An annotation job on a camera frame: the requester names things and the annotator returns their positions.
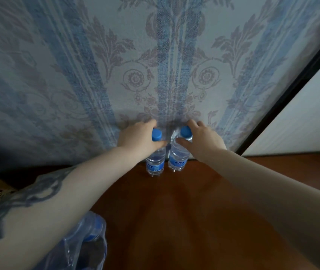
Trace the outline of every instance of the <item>plastic packaging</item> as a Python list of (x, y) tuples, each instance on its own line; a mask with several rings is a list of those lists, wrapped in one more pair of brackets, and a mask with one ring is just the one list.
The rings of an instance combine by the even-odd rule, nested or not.
[[(192, 132), (189, 126), (182, 127), (180, 134), (177, 137), (182, 137), (191, 142)], [(185, 167), (189, 156), (190, 152), (177, 143), (176, 138), (174, 138), (171, 142), (171, 150), (168, 162), (169, 168), (171, 168), (174, 172), (181, 171)]]
[(107, 242), (105, 220), (89, 211), (33, 270), (102, 270)]
[[(162, 138), (162, 132), (158, 129), (152, 129), (152, 140), (160, 141)], [(165, 165), (166, 148), (160, 148), (146, 158), (146, 170), (153, 177), (154, 175), (160, 175), (163, 172)]]

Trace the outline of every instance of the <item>hand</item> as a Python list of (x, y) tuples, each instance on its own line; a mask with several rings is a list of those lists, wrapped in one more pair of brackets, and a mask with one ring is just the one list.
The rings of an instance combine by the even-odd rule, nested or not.
[(156, 128), (156, 120), (137, 122), (120, 132), (117, 146), (129, 150), (131, 157), (138, 162), (149, 157), (154, 151), (165, 147), (167, 141), (154, 142), (151, 138), (152, 129)]
[(177, 138), (176, 142), (187, 149), (197, 160), (206, 163), (213, 152), (226, 150), (225, 143), (213, 129), (206, 127), (202, 121), (197, 124), (193, 119), (187, 122), (192, 131), (192, 143)]

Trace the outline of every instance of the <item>bottle bottom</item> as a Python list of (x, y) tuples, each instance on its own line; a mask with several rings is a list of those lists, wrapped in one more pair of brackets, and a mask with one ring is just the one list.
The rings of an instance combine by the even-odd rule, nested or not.
[(159, 176), (163, 172), (163, 168), (159, 171), (150, 171), (148, 169), (146, 169), (146, 170), (147, 170), (147, 173), (150, 174), (151, 177)]
[(167, 163), (168, 163), (169, 168), (170, 168), (173, 172), (182, 171), (183, 168), (185, 167), (185, 165), (183, 165), (182, 167), (176, 167), (176, 166), (174, 166), (173, 164), (171, 164), (170, 161), (168, 161)]

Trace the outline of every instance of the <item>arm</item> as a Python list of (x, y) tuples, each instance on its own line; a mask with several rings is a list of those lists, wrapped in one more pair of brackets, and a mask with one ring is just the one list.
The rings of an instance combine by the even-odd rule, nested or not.
[(199, 161), (238, 187), (275, 229), (320, 268), (320, 191), (226, 150), (202, 122), (188, 122), (193, 143), (178, 139)]
[(34, 267), (118, 178), (166, 145), (151, 140), (154, 127), (155, 120), (128, 127), (116, 148), (1, 200), (0, 269)]

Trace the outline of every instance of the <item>floral pattern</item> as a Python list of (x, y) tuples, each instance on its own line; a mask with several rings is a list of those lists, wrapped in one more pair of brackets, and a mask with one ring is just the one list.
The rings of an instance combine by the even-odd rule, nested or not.
[(236, 150), (320, 47), (320, 0), (0, 0), (0, 171), (155, 118)]

